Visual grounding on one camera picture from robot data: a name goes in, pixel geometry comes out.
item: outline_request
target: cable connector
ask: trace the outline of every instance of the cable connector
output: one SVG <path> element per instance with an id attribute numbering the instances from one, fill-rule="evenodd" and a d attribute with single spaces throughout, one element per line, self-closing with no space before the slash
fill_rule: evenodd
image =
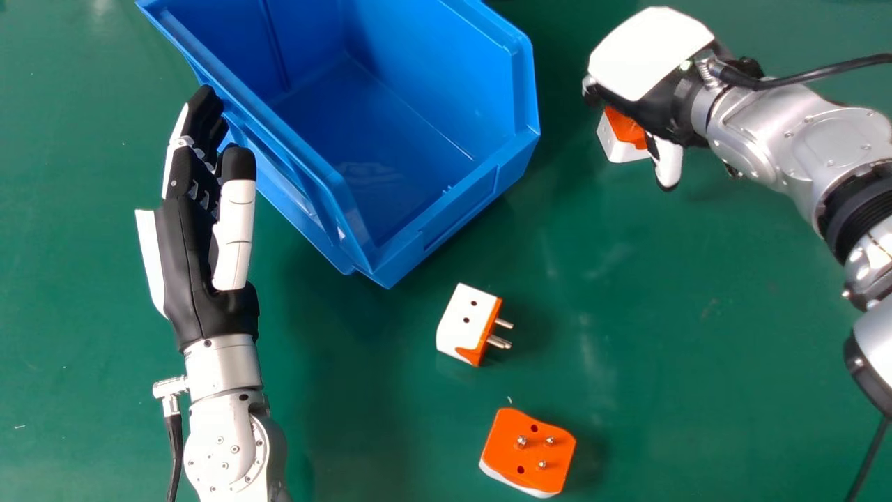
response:
<path id="1" fill-rule="evenodd" d="M 499 318 L 501 304 L 501 298 L 459 283 L 437 327 L 437 350 L 480 366 L 487 345 L 511 348 L 511 342 L 493 334 L 496 325 L 514 329 L 514 324 Z"/>

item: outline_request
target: green table surface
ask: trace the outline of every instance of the green table surface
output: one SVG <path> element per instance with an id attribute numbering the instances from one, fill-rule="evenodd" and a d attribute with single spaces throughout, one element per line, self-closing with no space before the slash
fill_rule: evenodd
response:
<path id="1" fill-rule="evenodd" d="M 580 99 L 589 51 L 644 4 L 494 0 L 535 48 L 526 176 L 393 290 L 342 276 L 266 201 L 252 281 L 297 501 L 520 501 L 477 468 L 508 405 L 579 440 L 562 500 L 840 500 L 879 413 L 841 346 L 840 267 L 784 197 L 691 152 L 681 187 L 611 165 Z M 881 0 L 680 0 L 774 74 L 888 50 Z M 892 112 L 890 70 L 815 85 Z M 195 89 L 130 0 L 0 0 L 0 500 L 161 501 L 152 382 L 182 357 L 132 210 L 157 202 Z M 434 349 L 459 281 L 505 298 L 515 348 Z M 892 449 L 863 500 L 892 497 Z M 181 500 L 194 500 L 184 483 Z"/>

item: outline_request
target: robotic hand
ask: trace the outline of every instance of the robotic hand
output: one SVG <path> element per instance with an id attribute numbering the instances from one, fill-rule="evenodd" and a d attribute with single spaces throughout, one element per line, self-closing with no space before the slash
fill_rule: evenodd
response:
<path id="1" fill-rule="evenodd" d="M 843 265 L 842 296 L 865 311 L 844 357 L 884 415 L 877 438 L 892 418 L 892 125 L 802 83 L 890 62 L 892 54 L 876 54 L 766 79 L 756 60 L 735 58 L 699 21 L 651 7 L 595 48 L 582 81 L 590 105 L 607 103 L 598 135 L 609 160 L 650 157 L 658 185 L 671 190 L 683 149 L 708 147 L 732 177 L 793 200 Z"/>
<path id="2" fill-rule="evenodd" d="M 223 103 L 204 86 L 170 136 L 161 207 L 136 211 L 155 308 L 170 320 L 186 375 L 156 382 L 173 455 L 168 502 L 180 470 L 202 502 L 290 502 L 285 436 L 270 419 L 257 357 L 257 292 L 247 282 L 257 168 L 227 146 Z M 188 392 L 183 447 L 179 395 Z"/>

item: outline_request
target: blue plastic bin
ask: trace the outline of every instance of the blue plastic bin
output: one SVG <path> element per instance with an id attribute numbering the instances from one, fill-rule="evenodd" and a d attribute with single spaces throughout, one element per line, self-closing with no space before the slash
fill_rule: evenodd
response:
<path id="1" fill-rule="evenodd" d="M 390 288 L 524 174 L 533 50 L 480 0 L 139 0 L 227 105 L 260 193 Z"/>

